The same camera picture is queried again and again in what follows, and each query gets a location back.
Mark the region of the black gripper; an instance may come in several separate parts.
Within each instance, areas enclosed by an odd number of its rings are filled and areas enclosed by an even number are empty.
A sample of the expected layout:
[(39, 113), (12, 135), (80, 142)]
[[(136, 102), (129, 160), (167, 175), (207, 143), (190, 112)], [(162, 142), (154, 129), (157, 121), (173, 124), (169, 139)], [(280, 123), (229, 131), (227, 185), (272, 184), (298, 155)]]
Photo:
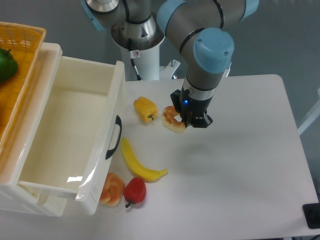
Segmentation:
[(213, 119), (207, 114), (207, 108), (212, 97), (206, 100), (198, 100), (191, 97), (189, 89), (182, 88), (170, 94), (175, 109), (181, 117), (181, 122), (194, 128), (207, 128), (213, 123)]

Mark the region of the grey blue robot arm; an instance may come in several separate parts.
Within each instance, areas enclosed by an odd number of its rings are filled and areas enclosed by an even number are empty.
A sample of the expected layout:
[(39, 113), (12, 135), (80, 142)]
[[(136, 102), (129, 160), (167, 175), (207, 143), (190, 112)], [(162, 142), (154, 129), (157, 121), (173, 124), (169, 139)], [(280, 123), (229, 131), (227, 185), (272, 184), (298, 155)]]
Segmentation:
[(93, 27), (110, 29), (120, 48), (127, 81), (159, 80), (174, 74), (160, 66), (160, 45), (169, 40), (187, 62), (181, 89), (162, 114), (168, 129), (181, 132), (212, 123), (207, 109), (221, 79), (229, 74), (234, 41), (224, 28), (252, 15), (257, 0), (167, 0), (157, 12), (149, 0), (83, 0)]

